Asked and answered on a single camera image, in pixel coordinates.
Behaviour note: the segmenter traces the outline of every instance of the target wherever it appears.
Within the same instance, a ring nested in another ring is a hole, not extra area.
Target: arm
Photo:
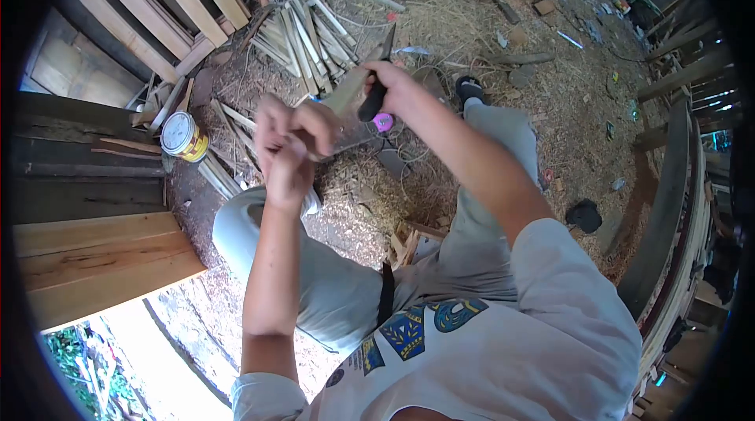
[[[542,194],[516,158],[456,114],[390,63],[367,63],[388,87],[383,108],[398,114],[496,217],[513,245],[535,219],[552,218]]]

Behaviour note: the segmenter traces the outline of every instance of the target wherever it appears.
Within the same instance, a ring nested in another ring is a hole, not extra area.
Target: graphic print on shirt
[[[428,308],[435,312],[435,328],[441,333],[449,333],[464,326],[470,319],[488,308],[488,305],[477,298],[471,300],[448,300],[440,303],[429,303]]]
[[[360,348],[360,350],[362,352],[362,367],[365,377],[367,377],[367,374],[372,372],[376,368],[385,367],[385,362],[383,362],[383,355],[380,353],[378,344],[375,343],[374,334],[370,334],[362,341],[362,347]]]
[[[394,314],[380,327],[380,332],[402,360],[424,352],[424,307],[415,305]]]

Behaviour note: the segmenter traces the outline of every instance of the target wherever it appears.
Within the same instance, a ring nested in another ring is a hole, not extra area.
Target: knee
[[[260,237],[258,224],[262,203],[244,197],[245,193],[225,203],[215,214],[212,242],[241,282],[246,281]]]

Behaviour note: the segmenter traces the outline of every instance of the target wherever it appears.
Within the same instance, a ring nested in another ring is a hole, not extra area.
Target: foot
[[[468,75],[459,77],[456,81],[456,95],[461,100],[461,111],[464,111],[464,105],[470,98],[477,98],[482,102],[482,86],[475,77]]]

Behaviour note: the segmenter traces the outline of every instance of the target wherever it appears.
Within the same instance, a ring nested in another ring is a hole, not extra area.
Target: dirt floor
[[[383,36],[394,16],[391,9],[374,0],[326,0],[341,17],[363,57]],[[647,104],[635,121],[630,100],[638,88],[650,82],[641,59],[643,50],[628,20],[603,13],[600,3],[610,0],[551,0],[554,11],[539,16],[536,0],[507,0],[521,17],[517,25],[524,40],[515,45],[516,34],[502,12],[490,0],[395,0],[407,10],[396,16],[394,49],[422,47],[429,55],[394,54],[392,59],[409,71],[431,66],[446,88],[452,108],[458,108],[451,86],[459,75],[473,75],[485,87],[492,105],[521,108],[532,116],[538,137],[541,186],[556,216],[582,199],[598,205],[604,224],[598,232],[572,235],[590,254],[600,271],[617,284],[627,268],[645,227],[656,191],[662,150],[656,155],[634,154],[631,143],[637,133],[662,123],[662,113]],[[590,39],[581,20],[592,20],[602,44]],[[579,49],[557,34],[561,30],[584,46]],[[502,49],[499,31],[509,38]],[[212,66],[205,63],[203,86],[194,91],[189,112],[210,133],[213,147],[241,172],[250,185],[259,183],[239,156],[233,143],[208,107],[211,97],[254,116],[262,93],[279,95],[289,104],[304,94],[296,79],[278,64],[253,49],[237,52],[245,32],[232,39],[230,60]],[[552,52],[552,62],[535,66],[536,73],[521,89],[507,80],[512,66],[496,64],[505,53]],[[614,125],[612,140],[606,124]],[[310,236],[333,247],[341,256],[377,268],[385,258],[389,237],[403,219],[442,228],[455,213],[458,183],[427,147],[397,121],[390,132],[392,144],[405,162],[401,180],[394,179],[363,145],[318,166],[316,188],[324,209],[307,217]],[[611,184],[624,179],[615,191]],[[195,363],[225,394],[238,368],[241,341],[242,283],[231,277],[212,244],[214,214],[224,200],[199,175],[196,166],[177,162],[170,175],[169,203],[184,231],[191,237],[209,272],[152,298],[158,316]],[[341,360],[336,355],[297,335],[299,378],[309,399]]]

